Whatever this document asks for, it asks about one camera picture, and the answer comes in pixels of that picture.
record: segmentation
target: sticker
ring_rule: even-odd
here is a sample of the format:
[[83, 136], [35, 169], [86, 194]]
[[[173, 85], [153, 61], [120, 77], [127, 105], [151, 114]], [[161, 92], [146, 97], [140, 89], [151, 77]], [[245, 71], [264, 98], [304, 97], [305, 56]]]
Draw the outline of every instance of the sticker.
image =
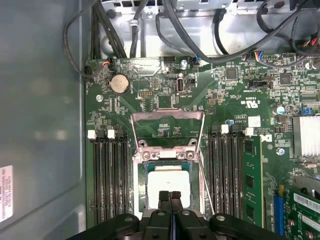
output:
[[249, 128], [260, 128], [261, 127], [260, 116], [248, 116], [248, 127]]
[[308, 224], [310, 227], [314, 228], [318, 232], [320, 232], [320, 224], [311, 220], [310, 218], [302, 215], [302, 222]]
[[0, 167], [0, 223], [10, 218], [14, 213], [12, 170], [12, 165]]
[[309, 200], [308, 198], [305, 198], [303, 196], [300, 196], [296, 193], [293, 194], [293, 199], [296, 201], [298, 204], [301, 204], [308, 209], [311, 209], [313, 211], [316, 211], [318, 214], [320, 214], [320, 204], [316, 203], [314, 201]]

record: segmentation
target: aluminum heatsink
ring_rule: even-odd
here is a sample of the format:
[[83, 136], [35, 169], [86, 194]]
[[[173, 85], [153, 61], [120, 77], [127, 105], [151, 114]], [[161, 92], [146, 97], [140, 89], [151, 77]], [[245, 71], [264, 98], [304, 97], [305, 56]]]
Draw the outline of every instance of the aluminum heatsink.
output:
[[293, 117], [294, 155], [320, 156], [320, 116]]

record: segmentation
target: motherboard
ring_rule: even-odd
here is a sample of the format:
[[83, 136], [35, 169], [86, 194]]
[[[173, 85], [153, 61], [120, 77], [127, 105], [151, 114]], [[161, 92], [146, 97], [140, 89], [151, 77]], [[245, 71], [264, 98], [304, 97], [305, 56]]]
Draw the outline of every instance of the motherboard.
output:
[[[279, 66], [296, 58], [263, 56]], [[113, 59], [85, 86], [88, 228], [141, 218], [166, 190], [207, 218], [226, 213], [284, 235], [281, 186], [320, 179], [319, 61]]]

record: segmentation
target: blue pcie slot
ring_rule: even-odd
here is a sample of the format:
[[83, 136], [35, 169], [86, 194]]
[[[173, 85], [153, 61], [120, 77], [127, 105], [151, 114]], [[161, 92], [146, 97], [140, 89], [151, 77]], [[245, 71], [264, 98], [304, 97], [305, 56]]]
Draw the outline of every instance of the blue pcie slot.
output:
[[281, 236], [285, 235], [284, 224], [284, 199], [279, 195], [273, 196], [274, 205], [274, 226], [275, 232]]

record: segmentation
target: barcode label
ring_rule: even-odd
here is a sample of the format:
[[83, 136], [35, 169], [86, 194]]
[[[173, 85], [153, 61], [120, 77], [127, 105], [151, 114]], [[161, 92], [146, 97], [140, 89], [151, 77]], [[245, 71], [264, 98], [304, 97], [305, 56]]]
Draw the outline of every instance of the barcode label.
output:
[[12, 166], [0, 167], [0, 223], [14, 213]]
[[305, 198], [303, 196], [300, 196], [296, 193], [293, 194], [293, 199], [296, 201], [298, 204], [301, 204], [308, 209], [311, 209], [313, 211], [316, 211], [318, 214], [320, 214], [320, 204], [316, 203], [314, 201], [309, 200], [308, 198]]
[[310, 218], [302, 215], [302, 222], [308, 224], [310, 227], [314, 228], [318, 232], [320, 232], [320, 224], [311, 220]]

